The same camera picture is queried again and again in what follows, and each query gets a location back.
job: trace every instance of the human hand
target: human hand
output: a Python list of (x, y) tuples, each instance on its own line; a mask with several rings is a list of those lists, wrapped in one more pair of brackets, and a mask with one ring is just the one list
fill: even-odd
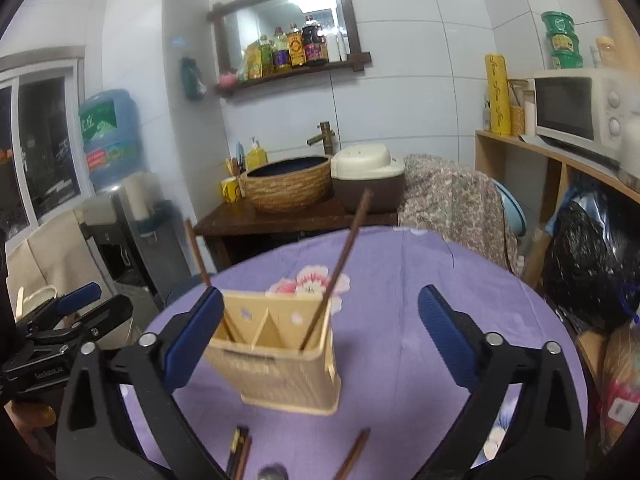
[(33, 430), (53, 426), (56, 423), (56, 412), (44, 404), (15, 402), (14, 400), (9, 402), (4, 409), (31, 451), (43, 457), (47, 462), (53, 463), (55, 457), (44, 449), (33, 434)]

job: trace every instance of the green container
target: green container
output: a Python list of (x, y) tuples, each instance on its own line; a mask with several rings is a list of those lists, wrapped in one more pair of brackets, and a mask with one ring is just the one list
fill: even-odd
[(551, 45), (551, 54), (556, 52), (573, 52), (580, 54), (580, 40), (575, 34), (556, 34), (550, 32), (546, 38)]
[(551, 55), (554, 68), (582, 68), (582, 56), (567, 50), (557, 50)]
[(550, 34), (575, 34), (574, 19), (564, 12), (548, 10), (542, 14), (542, 21)]

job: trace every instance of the purple tablecloth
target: purple tablecloth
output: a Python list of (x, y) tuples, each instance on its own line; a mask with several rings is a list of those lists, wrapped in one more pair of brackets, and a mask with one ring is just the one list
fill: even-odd
[[(267, 291), (289, 278), (285, 286), (294, 288), (293, 280), (303, 268), (332, 269), (345, 238), (343, 231), (279, 248), (222, 272), (213, 285)], [(232, 433), (244, 424), (254, 438), (246, 480), (255, 480), (260, 468), (275, 462), (287, 467), (292, 480), (326, 480), (334, 476), (361, 428), (369, 426), (369, 443), (350, 479), (412, 478), (468, 397), (453, 382), (418, 318), (418, 292), (429, 283), (454, 309), (469, 313), (484, 332), (496, 331), (512, 344), (534, 348), (548, 340), (559, 342), (585, 424), (587, 392), (574, 346), (551, 309), (516, 277), (434, 233), (380, 227), (360, 233), (344, 273), (348, 280), (341, 280), (342, 290), (349, 290), (340, 295), (342, 309), (332, 319), (342, 378), (335, 415), (246, 406), (205, 360), (189, 384), (174, 393), (192, 428), (223, 468)], [(149, 330), (158, 332), (171, 316), (189, 310), (202, 291), (198, 286), (188, 292)], [(166, 464), (130, 388), (126, 403), (143, 449), (152, 460)]]

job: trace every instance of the wooden mirror frame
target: wooden mirror frame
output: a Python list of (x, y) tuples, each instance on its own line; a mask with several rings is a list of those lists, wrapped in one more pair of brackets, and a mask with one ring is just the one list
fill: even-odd
[[(211, 11), (207, 13), (207, 21), (213, 24), (213, 29), (216, 37), (216, 52), (218, 57), (218, 69), (220, 71), (220, 75), (231, 73), (235, 70), (231, 66), (229, 57), (225, 29), (225, 16), (233, 12), (237, 12), (238, 10), (253, 7), (269, 1), (271, 0), (236, 0), (229, 4), (218, 3), (213, 5)], [(220, 85), (216, 85), (216, 92), (221, 96), (228, 97), (231, 96), (235, 91), (242, 88), (248, 88), (251, 86), (267, 83), (269, 81), (284, 79), (305, 73), (325, 72), (326, 70), (335, 70), (337, 68), (350, 67), (354, 72), (362, 72), (364, 70), (364, 64), (371, 62), (371, 53), (363, 52), (360, 46), (358, 25), (356, 23), (355, 13), (353, 12), (352, 1), (340, 0), (340, 4), (342, 6), (342, 14), (344, 15), (344, 25), (347, 28), (347, 34), (349, 36), (350, 53), (347, 54), (347, 61), (328, 62), (320, 66), (303, 66), (295, 68), (294, 70), (279, 72), (258, 79), (250, 79), (249, 81), (238, 82), (231, 88), (222, 88)]]

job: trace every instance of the bronze faucet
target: bronze faucet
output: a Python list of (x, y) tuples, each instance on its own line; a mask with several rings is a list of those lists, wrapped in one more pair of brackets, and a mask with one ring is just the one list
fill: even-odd
[(334, 137), (335, 134), (331, 129), (331, 124), (329, 121), (325, 123), (318, 124), (318, 128), (320, 128), (321, 133), (310, 139), (307, 139), (306, 143), (308, 146), (313, 146), (316, 142), (320, 142), (322, 140), (322, 145), (324, 146), (324, 154), (325, 155), (335, 155), (334, 150)]

